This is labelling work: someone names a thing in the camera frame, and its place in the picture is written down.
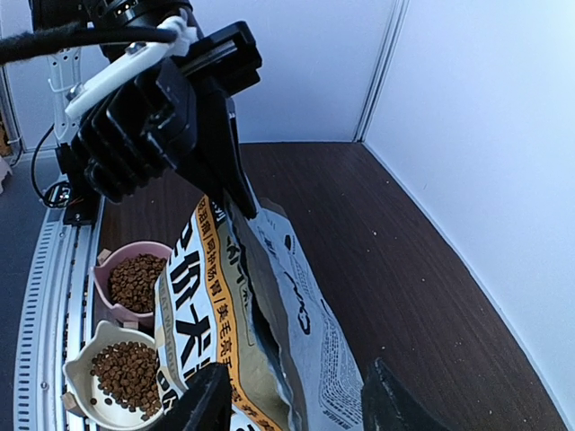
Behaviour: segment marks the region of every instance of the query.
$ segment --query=black cable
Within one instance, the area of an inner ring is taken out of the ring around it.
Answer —
[[[120,29],[82,29],[78,23],[54,29],[24,32],[0,40],[0,65],[55,54],[61,49],[90,45],[125,44],[131,42],[171,43],[175,31],[154,27],[125,27]]]
[[[38,182],[36,181],[36,159],[38,158],[38,153],[40,152],[40,149],[41,149],[42,145],[44,144],[44,142],[46,142],[46,139],[48,139],[48,136],[50,135],[50,133],[52,133],[53,131],[54,131],[54,125],[49,127],[49,129],[46,131],[44,136],[38,142],[36,149],[34,149],[34,154],[32,155],[32,163],[31,163],[31,167],[30,167],[32,187],[34,188],[34,191],[36,192],[38,197],[42,200],[42,203],[46,207],[49,207],[49,208],[57,208],[57,207],[65,207],[66,206],[67,199],[60,199],[60,200],[53,201],[53,200],[50,200],[49,196],[52,193],[52,191],[54,191],[54,189],[56,187],[60,187],[60,186],[68,186],[69,187],[69,185],[70,185],[67,181],[60,181],[60,182],[57,182],[56,184],[52,184],[49,187],[49,189],[46,191],[46,193],[42,193],[40,190],[40,187],[38,187]]]

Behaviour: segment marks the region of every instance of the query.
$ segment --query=metal rail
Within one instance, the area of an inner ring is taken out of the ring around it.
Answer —
[[[92,431],[88,419],[64,410],[62,365],[93,335],[101,305],[93,294],[103,204],[95,226],[64,225],[64,211],[46,212],[22,307],[14,370],[13,422],[22,431]]]

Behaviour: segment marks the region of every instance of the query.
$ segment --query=dog food bag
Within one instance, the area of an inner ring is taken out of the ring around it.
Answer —
[[[169,411],[228,366],[233,431],[360,430],[363,382],[280,207],[247,220],[203,198],[155,284],[158,387]]]

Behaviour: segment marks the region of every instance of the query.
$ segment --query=kibble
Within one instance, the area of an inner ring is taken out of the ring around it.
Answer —
[[[166,259],[140,254],[125,259],[110,273],[108,287],[114,303],[121,303],[132,312],[154,309],[154,285],[165,267]]]
[[[132,413],[140,409],[150,418],[162,407],[155,381],[159,363],[154,349],[144,343],[122,342],[107,346],[95,359],[92,370],[98,377],[98,388],[123,409]],[[104,402],[111,405],[113,401],[106,398]]]

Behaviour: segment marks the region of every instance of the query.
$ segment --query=pet bowl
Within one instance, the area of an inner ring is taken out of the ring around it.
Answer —
[[[107,346],[122,341],[144,343],[155,349],[154,339],[150,336],[137,330],[119,328],[108,321],[101,321],[96,328],[96,335],[84,346],[78,357],[64,364],[64,376],[80,409],[101,427],[119,431],[148,429],[162,417],[162,409],[159,409],[150,419],[145,421],[141,418],[143,412],[140,409],[131,413],[115,402],[108,405],[104,400],[109,397],[98,389],[98,377],[90,375],[92,359]],[[90,402],[92,398],[97,400],[95,405]]]
[[[112,270],[114,270],[114,268],[116,268],[125,259],[134,259],[140,254],[151,254],[157,258],[169,259],[172,254],[172,249],[160,242],[132,242],[131,244],[125,245],[124,247],[114,251],[101,266],[92,267],[93,279],[100,298],[106,307],[110,309],[114,318],[121,322],[136,321],[142,326],[153,328],[153,312],[132,312],[121,303],[112,303],[110,288],[108,286],[108,280],[110,279],[110,273]]]

